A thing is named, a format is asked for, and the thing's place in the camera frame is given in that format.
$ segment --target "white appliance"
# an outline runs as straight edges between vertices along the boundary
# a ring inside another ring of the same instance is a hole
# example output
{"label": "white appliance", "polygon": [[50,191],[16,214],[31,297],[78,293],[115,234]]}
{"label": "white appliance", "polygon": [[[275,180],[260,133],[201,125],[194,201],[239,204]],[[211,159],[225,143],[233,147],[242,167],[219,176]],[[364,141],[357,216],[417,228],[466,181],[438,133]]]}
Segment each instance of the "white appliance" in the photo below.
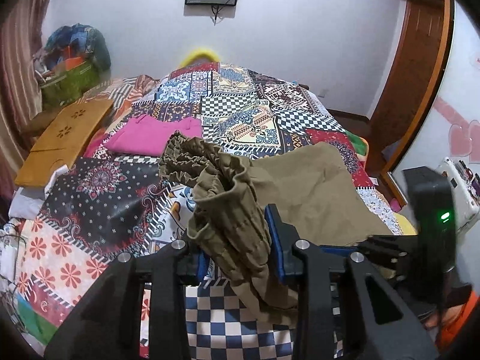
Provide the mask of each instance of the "white appliance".
{"label": "white appliance", "polygon": [[480,199],[471,185],[472,172],[465,164],[445,157],[436,171],[452,184],[457,231],[467,231],[480,219]]}

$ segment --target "power outlet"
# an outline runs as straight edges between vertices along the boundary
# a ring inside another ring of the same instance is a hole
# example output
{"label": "power outlet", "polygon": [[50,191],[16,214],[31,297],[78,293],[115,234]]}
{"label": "power outlet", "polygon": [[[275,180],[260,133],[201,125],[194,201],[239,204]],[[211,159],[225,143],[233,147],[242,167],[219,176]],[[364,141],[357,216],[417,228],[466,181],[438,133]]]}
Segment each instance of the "power outlet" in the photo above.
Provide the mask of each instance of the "power outlet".
{"label": "power outlet", "polygon": [[322,89],[321,91],[318,92],[318,97],[324,98],[327,96],[328,89]]}

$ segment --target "pink folded shirt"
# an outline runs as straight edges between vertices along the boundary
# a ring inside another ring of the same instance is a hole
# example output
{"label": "pink folded shirt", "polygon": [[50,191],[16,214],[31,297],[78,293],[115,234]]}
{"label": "pink folded shirt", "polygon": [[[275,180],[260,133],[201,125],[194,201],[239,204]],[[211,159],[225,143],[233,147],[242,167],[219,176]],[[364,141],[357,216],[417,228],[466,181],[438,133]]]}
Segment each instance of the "pink folded shirt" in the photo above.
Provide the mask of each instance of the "pink folded shirt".
{"label": "pink folded shirt", "polygon": [[160,157],[175,131],[193,138],[202,136],[202,122],[187,117],[176,122],[160,122],[150,115],[132,117],[109,139],[105,147],[112,152]]}

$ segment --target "yellow pillow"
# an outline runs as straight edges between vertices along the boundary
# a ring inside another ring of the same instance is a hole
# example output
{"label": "yellow pillow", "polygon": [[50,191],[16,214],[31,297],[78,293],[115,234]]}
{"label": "yellow pillow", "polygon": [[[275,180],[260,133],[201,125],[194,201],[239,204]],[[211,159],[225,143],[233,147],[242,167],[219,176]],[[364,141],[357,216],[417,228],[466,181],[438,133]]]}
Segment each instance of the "yellow pillow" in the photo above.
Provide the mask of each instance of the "yellow pillow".
{"label": "yellow pillow", "polygon": [[396,212],[394,212],[393,215],[395,215],[395,219],[397,220],[398,224],[400,225],[400,228],[402,229],[403,235],[414,236],[414,235],[417,234],[417,231],[412,226],[410,221],[407,218],[405,218],[405,216],[397,214]]}

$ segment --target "patchwork bedspread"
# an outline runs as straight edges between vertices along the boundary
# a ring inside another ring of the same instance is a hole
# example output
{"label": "patchwork bedspread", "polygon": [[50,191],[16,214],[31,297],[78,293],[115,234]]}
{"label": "patchwork bedspread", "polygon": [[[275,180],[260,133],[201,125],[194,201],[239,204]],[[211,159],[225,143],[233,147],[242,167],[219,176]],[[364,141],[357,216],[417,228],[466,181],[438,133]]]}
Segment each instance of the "patchwork bedspread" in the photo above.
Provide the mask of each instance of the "patchwork bedspread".
{"label": "patchwork bedspread", "polygon": [[[16,267],[15,305],[27,331],[47,344],[82,295],[122,251],[155,253],[180,238],[195,207],[189,187],[158,180],[158,159],[109,152],[104,144],[128,118],[149,114],[202,121],[203,137],[225,151],[257,159],[328,142],[340,151],[368,208],[393,234],[393,212],[359,164],[342,126],[298,85],[229,64],[209,63],[155,81],[116,80],[92,99],[114,98],[116,115],[131,107],[93,158],[79,158],[58,179],[34,221],[12,220],[25,239]],[[332,287],[335,297],[336,288]],[[148,355],[150,291],[142,305],[141,348]],[[205,281],[185,292],[192,359],[256,360],[291,357],[295,330],[256,322],[229,281],[211,263]],[[333,314],[340,310],[334,304]],[[337,355],[342,336],[335,334]]]}

